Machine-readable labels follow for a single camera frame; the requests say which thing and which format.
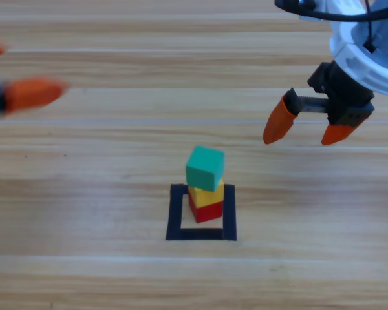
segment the black cable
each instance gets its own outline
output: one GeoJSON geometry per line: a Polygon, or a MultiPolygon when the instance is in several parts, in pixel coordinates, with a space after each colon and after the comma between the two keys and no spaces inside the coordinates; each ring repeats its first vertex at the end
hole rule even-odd
{"type": "Polygon", "coordinates": [[[299,5],[296,5],[293,0],[275,0],[275,6],[289,13],[316,19],[324,19],[326,21],[369,22],[388,19],[388,8],[373,11],[369,14],[342,15],[306,10],[299,5]]]}
{"type": "MultiPolygon", "coordinates": [[[[371,14],[371,8],[369,7],[369,0],[365,0],[365,4],[367,7],[368,15],[371,14]]],[[[368,21],[368,40],[365,44],[365,48],[369,50],[369,52],[374,52],[375,48],[372,44],[372,21],[368,21]]]]}

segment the stacked cubes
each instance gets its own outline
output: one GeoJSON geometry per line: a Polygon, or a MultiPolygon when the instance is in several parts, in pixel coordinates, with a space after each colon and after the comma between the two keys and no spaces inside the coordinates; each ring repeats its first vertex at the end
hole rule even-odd
{"type": "Polygon", "coordinates": [[[222,216],[223,174],[223,151],[203,146],[194,148],[186,165],[186,178],[189,206],[197,223],[222,216]]]}

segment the green cube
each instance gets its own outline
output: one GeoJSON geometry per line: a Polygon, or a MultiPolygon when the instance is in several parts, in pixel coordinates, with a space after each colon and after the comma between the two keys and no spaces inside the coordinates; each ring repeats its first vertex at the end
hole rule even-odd
{"type": "Polygon", "coordinates": [[[188,186],[215,192],[224,174],[224,152],[197,145],[186,165],[188,186]]]}

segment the wooden table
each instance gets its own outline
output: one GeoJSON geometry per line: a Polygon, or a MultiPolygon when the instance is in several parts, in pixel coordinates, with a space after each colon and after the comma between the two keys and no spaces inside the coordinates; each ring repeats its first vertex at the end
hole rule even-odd
{"type": "Polygon", "coordinates": [[[319,114],[262,141],[330,35],[269,0],[0,1],[0,76],[72,83],[0,122],[0,310],[388,310],[388,98],[336,145],[319,114]],[[165,240],[197,144],[226,152],[236,242],[165,240]]]}

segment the yellow cube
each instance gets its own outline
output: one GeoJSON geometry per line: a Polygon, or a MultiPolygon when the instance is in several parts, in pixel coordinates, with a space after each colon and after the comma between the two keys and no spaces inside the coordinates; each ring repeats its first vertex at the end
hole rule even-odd
{"type": "Polygon", "coordinates": [[[215,192],[205,191],[204,189],[191,186],[188,187],[188,190],[197,208],[212,205],[213,203],[219,203],[224,200],[224,182],[222,179],[215,192]]]}

